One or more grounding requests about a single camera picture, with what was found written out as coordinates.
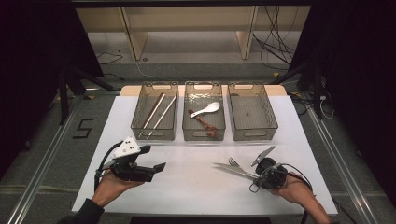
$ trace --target white spoon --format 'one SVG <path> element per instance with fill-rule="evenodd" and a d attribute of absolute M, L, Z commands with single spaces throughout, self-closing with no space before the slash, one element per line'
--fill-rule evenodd
<path fill-rule="evenodd" d="M 208 105 L 206 108 L 190 114 L 190 118 L 194 118 L 195 116 L 202 114 L 202 113 L 215 112 L 219 108 L 220 108 L 219 102 L 213 102 L 212 104 Z"/>

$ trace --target sleeve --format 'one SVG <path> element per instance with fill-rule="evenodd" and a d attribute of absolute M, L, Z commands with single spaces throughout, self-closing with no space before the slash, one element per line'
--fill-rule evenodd
<path fill-rule="evenodd" d="M 96 224 L 104 212 L 103 207 L 86 199 L 74 216 L 63 217 L 58 221 L 58 224 Z"/>

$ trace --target wooden spoon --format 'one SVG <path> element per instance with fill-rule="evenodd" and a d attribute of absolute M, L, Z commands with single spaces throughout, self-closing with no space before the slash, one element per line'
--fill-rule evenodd
<path fill-rule="evenodd" d="M 194 113 L 194 111 L 189 109 L 189 114 L 193 114 L 193 113 Z M 201 117 L 199 117 L 199 116 L 195 116 L 194 118 L 197 119 L 198 121 L 200 121 L 205 126 L 205 130 L 208 131 L 208 133 L 206 133 L 208 136 L 210 136 L 210 137 L 218 137 L 219 136 L 219 133 L 217 132 L 218 128 L 204 122 L 201 119 Z"/>

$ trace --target white tabletop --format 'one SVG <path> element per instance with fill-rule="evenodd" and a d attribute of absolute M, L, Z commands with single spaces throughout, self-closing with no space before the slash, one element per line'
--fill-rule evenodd
<path fill-rule="evenodd" d="M 330 216 L 337 214 L 317 162 L 312 154 L 289 96 L 270 96 L 271 106 L 279 128 L 271 141 L 235 142 L 226 97 L 224 112 L 226 131 L 224 141 L 210 144 L 185 142 L 181 128 L 183 98 L 178 101 L 177 134 L 175 141 L 166 143 L 137 142 L 139 146 L 152 145 L 148 154 L 140 155 L 140 166 L 152 167 L 166 162 L 161 173 L 152 182 L 123 193 L 106 207 L 107 213 L 135 216 L 223 216 L 270 217 L 300 215 L 300 205 L 289 203 L 265 189 L 249 191 L 251 180 L 216 168 L 213 162 L 227 163 L 233 157 L 245 169 L 269 146 L 276 148 L 268 156 L 276 162 L 288 163 L 305 174 L 313 185 L 314 193 Z M 136 96 L 118 96 L 108 116 L 106 126 L 93 155 L 91 165 L 81 185 L 72 211 L 77 212 L 86 198 L 93 195 L 93 177 L 106 152 L 127 136 Z"/>

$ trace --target spoon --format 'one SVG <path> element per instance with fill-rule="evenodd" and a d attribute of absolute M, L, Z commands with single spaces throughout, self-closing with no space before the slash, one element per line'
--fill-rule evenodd
<path fill-rule="evenodd" d="M 194 113 L 194 111 L 191 110 L 191 109 L 189 109 L 189 114 L 193 114 L 193 113 Z M 205 126 L 205 130 L 206 130 L 206 131 L 209 131 L 209 132 L 206 133 L 208 136 L 210 136 L 210 137 L 217 137 L 217 136 L 219 135 L 219 133 L 217 132 L 218 128 L 216 128 L 215 126 L 212 126 L 212 125 L 210 125 L 210 124 L 204 122 L 204 121 L 201 119 L 201 117 L 199 117 L 199 116 L 196 116 L 195 118 L 196 118 L 198 121 L 200 121 L 200 122 Z"/>
<path fill-rule="evenodd" d="M 194 118 L 195 116 L 202 114 L 202 113 L 208 113 L 208 112 L 215 112 L 220 108 L 219 102 L 213 102 L 212 104 L 208 105 L 206 108 L 202 110 L 198 110 L 197 112 L 194 112 L 190 114 L 190 118 Z"/>

